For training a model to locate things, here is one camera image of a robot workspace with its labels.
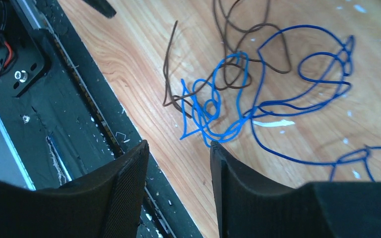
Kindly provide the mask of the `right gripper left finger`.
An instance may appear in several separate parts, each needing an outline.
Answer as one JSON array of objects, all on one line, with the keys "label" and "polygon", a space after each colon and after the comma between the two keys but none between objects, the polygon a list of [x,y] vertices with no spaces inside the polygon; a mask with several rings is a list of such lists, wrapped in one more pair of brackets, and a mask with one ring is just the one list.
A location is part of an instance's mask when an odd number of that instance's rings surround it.
[{"label": "right gripper left finger", "polygon": [[59,188],[30,191],[0,181],[0,238],[134,238],[149,145]]}]

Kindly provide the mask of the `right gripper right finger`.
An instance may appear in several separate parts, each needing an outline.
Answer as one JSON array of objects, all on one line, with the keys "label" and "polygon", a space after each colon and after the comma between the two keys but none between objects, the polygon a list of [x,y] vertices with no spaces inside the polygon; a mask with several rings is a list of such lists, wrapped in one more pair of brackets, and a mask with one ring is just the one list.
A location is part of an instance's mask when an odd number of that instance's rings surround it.
[{"label": "right gripper right finger", "polygon": [[309,182],[291,188],[211,143],[222,238],[381,238],[381,182]]}]

